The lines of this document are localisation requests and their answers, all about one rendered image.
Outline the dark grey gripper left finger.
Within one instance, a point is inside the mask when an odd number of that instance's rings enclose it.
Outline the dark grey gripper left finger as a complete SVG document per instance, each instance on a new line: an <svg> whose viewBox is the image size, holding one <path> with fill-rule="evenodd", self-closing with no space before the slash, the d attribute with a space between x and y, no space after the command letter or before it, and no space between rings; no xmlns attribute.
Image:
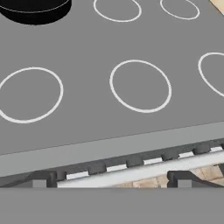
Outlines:
<svg viewBox="0 0 224 224"><path fill-rule="evenodd" d="M16 180L9 183L8 187L25 186L28 184L30 187L55 187L57 173L55 171L35 171L26 178Z"/></svg>

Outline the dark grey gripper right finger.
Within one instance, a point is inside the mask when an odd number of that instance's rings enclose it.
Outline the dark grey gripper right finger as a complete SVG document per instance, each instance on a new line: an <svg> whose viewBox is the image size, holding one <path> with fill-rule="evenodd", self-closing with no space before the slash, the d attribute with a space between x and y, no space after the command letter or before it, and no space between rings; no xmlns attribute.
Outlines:
<svg viewBox="0 0 224 224"><path fill-rule="evenodd" d="M202 180L190 171L168 171L167 178L169 179L168 187L177 188L194 188L194 187L217 187L216 184Z"/></svg>

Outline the grey stove top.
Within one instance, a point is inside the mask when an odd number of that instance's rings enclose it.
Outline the grey stove top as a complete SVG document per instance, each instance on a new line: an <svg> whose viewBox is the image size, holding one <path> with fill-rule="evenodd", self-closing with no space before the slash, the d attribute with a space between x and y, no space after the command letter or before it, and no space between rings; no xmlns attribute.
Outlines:
<svg viewBox="0 0 224 224"><path fill-rule="evenodd" d="M72 0L37 26L0 16L0 187L221 140L224 15L210 0Z"/></svg>

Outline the black pan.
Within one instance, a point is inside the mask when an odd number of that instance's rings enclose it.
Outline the black pan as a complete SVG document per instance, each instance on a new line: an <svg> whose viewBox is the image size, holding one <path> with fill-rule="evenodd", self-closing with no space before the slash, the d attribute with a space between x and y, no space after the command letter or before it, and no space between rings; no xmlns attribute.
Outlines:
<svg viewBox="0 0 224 224"><path fill-rule="evenodd" d="M25 25L46 25L62 19L72 0L0 0L0 14Z"/></svg>

